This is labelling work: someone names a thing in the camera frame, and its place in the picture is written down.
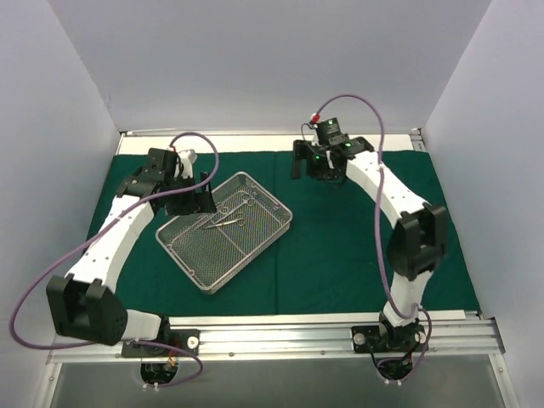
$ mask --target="wire mesh tray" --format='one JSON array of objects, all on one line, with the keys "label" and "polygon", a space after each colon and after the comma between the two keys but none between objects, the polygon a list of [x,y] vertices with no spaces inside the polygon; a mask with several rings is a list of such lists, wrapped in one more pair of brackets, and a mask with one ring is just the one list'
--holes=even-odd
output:
[{"label": "wire mesh tray", "polygon": [[292,212],[249,174],[213,190],[218,211],[176,217],[156,239],[205,293],[213,294],[289,230]]}]

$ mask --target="black joint housing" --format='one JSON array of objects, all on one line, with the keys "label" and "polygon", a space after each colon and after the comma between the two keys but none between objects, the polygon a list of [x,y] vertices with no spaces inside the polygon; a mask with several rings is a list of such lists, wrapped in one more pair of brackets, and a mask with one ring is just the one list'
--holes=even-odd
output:
[{"label": "black joint housing", "polygon": [[57,334],[112,346],[127,326],[127,310],[100,280],[79,282],[69,274],[53,276],[47,285],[49,308]]},{"label": "black joint housing", "polygon": [[374,151],[365,138],[350,139],[342,133],[336,117],[317,123],[315,131],[319,145],[305,140],[293,142],[291,179],[300,179],[302,160],[305,160],[306,174],[312,179],[345,180],[348,160],[363,151]]},{"label": "black joint housing", "polygon": [[[201,173],[201,181],[205,180],[209,173]],[[194,178],[180,178],[161,191],[177,190],[195,185]],[[194,213],[216,213],[217,208],[213,202],[212,187],[209,183],[201,188],[201,191],[170,195],[163,199],[164,209],[167,215],[189,215]]]},{"label": "black joint housing", "polygon": [[[175,151],[164,149],[149,149],[147,163],[136,170],[132,176],[126,178],[117,189],[118,197],[128,195],[144,198],[155,194],[160,187],[170,184],[176,173],[178,154]],[[160,202],[150,202],[156,213]]]},{"label": "black joint housing", "polygon": [[435,270],[446,254],[448,214],[443,206],[423,204],[397,220],[387,255],[396,273],[413,281],[426,270]]}]

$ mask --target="red connector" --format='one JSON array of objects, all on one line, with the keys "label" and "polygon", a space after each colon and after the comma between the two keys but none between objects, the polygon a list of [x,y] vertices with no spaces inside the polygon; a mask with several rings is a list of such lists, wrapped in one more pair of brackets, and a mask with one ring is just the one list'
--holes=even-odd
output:
[{"label": "red connector", "polygon": [[309,124],[310,125],[315,125],[319,120],[320,120],[321,116],[319,116],[317,113],[314,113],[312,115],[312,117],[310,118],[309,120]]}]

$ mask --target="robotic arm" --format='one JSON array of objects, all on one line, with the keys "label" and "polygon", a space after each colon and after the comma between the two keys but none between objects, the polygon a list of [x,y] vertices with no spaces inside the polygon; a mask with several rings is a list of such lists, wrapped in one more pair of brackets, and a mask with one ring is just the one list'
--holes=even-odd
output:
[{"label": "robotic arm", "polygon": [[428,280],[445,256],[446,210],[429,205],[413,193],[379,164],[378,154],[366,139],[351,139],[342,133],[336,118],[315,123],[314,130],[313,141],[296,140],[293,144],[292,179],[301,177],[301,163],[306,161],[306,173],[311,178],[351,179],[376,200],[382,166],[384,185],[378,200],[394,228],[387,250],[394,269],[390,298],[404,317],[387,301],[381,316],[385,330],[381,332],[389,345],[402,343],[413,337],[412,329],[418,323],[413,305],[421,303]]},{"label": "robotic arm", "polygon": [[[195,185],[193,150],[150,149],[145,166],[119,187],[102,229],[140,199],[156,193]],[[205,179],[207,173],[201,174]],[[210,184],[201,191],[157,198],[136,207],[102,239],[96,241],[65,277],[53,276],[47,296],[58,334],[114,345],[122,339],[168,342],[166,318],[138,310],[126,310],[116,297],[122,266],[145,226],[160,208],[169,215],[215,213]]]}]

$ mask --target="gray wall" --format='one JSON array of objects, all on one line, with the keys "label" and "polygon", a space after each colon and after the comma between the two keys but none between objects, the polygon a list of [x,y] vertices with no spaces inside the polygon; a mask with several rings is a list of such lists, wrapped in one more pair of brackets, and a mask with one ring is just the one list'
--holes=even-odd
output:
[{"label": "gray wall", "polygon": [[[20,294],[85,237],[118,133],[44,0],[0,3],[0,406],[29,407],[47,354],[8,333]],[[43,286],[20,315],[26,339],[51,342]]]},{"label": "gray wall", "polygon": [[544,3],[494,0],[426,130],[523,406],[542,406]]},{"label": "gray wall", "polygon": [[[50,0],[120,129],[296,132],[364,94],[406,132],[427,121],[490,0]],[[338,103],[344,130],[376,132]]]}]

